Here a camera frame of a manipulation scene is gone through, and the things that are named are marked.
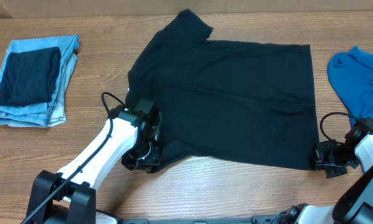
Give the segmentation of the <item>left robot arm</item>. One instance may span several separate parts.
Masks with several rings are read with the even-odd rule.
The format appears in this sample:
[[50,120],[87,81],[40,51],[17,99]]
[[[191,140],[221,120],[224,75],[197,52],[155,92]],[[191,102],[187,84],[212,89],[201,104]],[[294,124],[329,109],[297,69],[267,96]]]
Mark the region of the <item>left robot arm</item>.
[[121,103],[110,110],[101,132],[72,162],[35,178],[23,222],[121,223],[97,209],[97,191],[117,162],[146,172],[160,165],[160,124],[156,105],[143,98],[134,108]]

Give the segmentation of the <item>black t-shirt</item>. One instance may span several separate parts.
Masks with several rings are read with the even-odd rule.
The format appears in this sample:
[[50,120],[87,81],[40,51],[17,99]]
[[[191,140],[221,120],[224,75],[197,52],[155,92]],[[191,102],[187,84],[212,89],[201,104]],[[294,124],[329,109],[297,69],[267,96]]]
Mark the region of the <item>black t-shirt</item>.
[[210,156],[313,170],[319,141],[308,45],[210,40],[190,10],[151,39],[128,73],[126,104],[162,115],[161,167]]

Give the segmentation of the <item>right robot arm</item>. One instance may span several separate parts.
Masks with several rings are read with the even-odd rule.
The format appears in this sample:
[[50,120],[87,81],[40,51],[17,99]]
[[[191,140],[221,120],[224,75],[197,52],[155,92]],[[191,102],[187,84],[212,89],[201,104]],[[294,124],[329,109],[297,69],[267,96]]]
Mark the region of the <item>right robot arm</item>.
[[373,119],[353,115],[349,118],[354,124],[342,142],[327,138],[315,146],[315,162],[327,179],[341,177],[356,168],[361,170],[360,176],[334,205],[293,205],[276,214],[270,223],[373,223]]

